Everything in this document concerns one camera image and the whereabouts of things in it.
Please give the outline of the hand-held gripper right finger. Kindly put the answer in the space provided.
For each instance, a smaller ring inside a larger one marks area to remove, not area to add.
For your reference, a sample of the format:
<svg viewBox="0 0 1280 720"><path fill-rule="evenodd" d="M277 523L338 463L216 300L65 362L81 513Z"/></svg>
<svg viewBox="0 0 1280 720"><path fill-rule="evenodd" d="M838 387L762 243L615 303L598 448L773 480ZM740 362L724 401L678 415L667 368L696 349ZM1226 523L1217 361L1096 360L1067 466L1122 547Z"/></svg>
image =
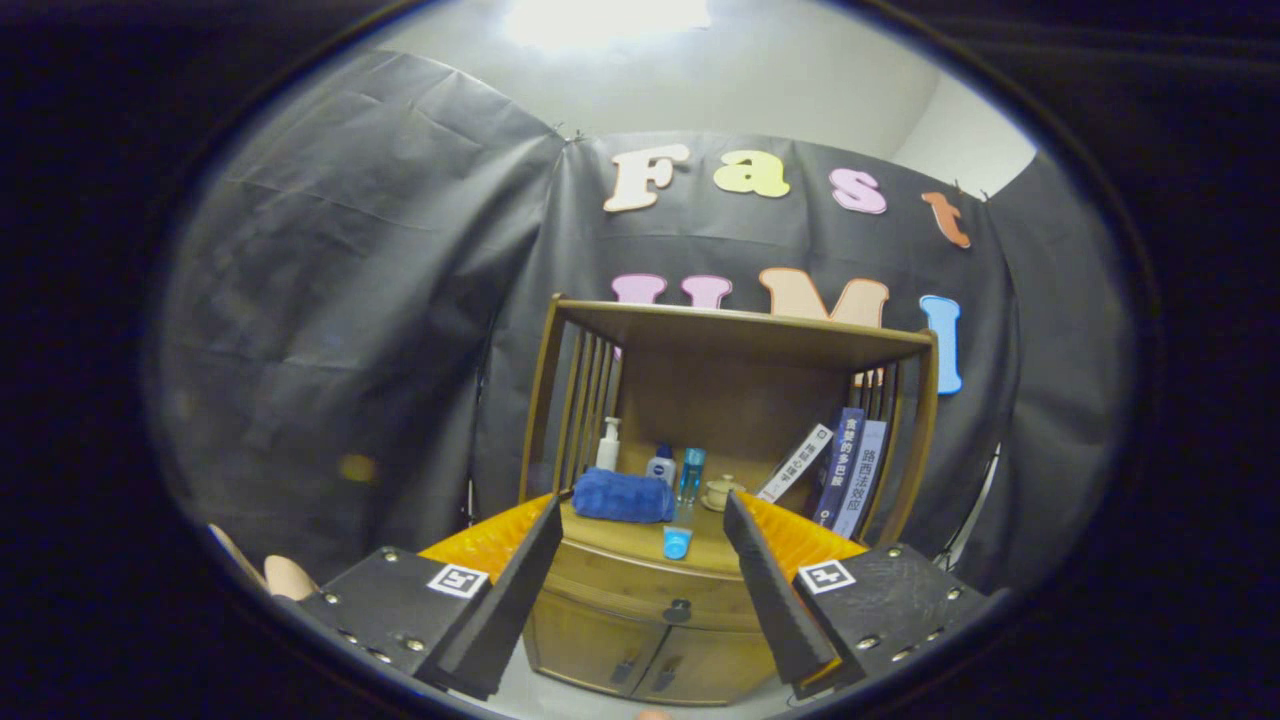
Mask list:
<svg viewBox="0 0 1280 720"><path fill-rule="evenodd" d="M777 674L800 700L916 665L991 609L905 544L868 548L753 495L730 495L723 528Z"/></svg>

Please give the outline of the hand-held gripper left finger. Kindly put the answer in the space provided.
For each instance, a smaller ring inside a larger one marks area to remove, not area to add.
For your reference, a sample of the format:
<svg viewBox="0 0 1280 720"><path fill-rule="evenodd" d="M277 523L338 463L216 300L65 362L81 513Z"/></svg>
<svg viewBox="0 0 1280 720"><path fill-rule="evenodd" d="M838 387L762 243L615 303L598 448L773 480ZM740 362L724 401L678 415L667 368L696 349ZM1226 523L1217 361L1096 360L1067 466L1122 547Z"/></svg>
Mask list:
<svg viewBox="0 0 1280 720"><path fill-rule="evenodd" d="M563 537L543 495L412 552L372 551L300 602L319 630L424 684L495 694Z"/></svg>

